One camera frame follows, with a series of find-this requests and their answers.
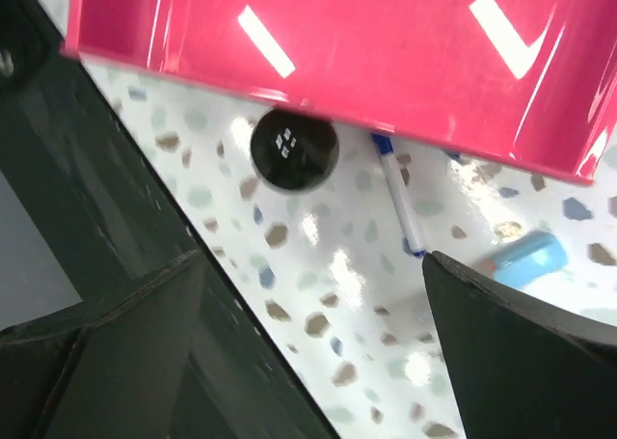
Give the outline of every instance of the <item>gray surface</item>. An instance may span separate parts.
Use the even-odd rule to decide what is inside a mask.
[[[65,271],[0,174],[0,330],[80,301]]]

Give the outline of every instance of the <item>pink tray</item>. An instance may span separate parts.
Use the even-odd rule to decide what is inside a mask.
[[[66,49],[591,182],[614,0],[71,0]]]

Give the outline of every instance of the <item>black round object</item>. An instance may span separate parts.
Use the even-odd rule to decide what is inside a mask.
[[[326,121],[274,109],[255,127],[251,155],[259,174],[273,185],[306,190],[332,173],[338,138]]]

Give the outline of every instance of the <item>terrazzo table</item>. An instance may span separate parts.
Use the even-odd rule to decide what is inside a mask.
[[[65,32],[67,0],[40,1]],[[336,125],[331,178],[285,195],[260,182],[249,154],[266,106],[87,68],[342,438],[464,437],[420,261],[403,247],[365,133]],[[570,264],[527,292],[617,325],[617,136],[590,188],[411,142],[396,150],[431,249],[474,263],[552,231]]]

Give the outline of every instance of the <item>white marker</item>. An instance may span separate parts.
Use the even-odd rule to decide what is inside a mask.
[[[416,212],[412,207],[412,200],[405,186],[405,180],[401,176],[398,161],[394,155],[394,148],[389,137],[371,134],[373,142],[379,152],[384,174],[388,181],[389,193],[394,201],[394,208],[398,215],[398,220],[403,229],[403,234],[407,238],[412,253],[417,258],[422,258],[426,254],[426,245],[422,238],[422,230],[416,218]]]

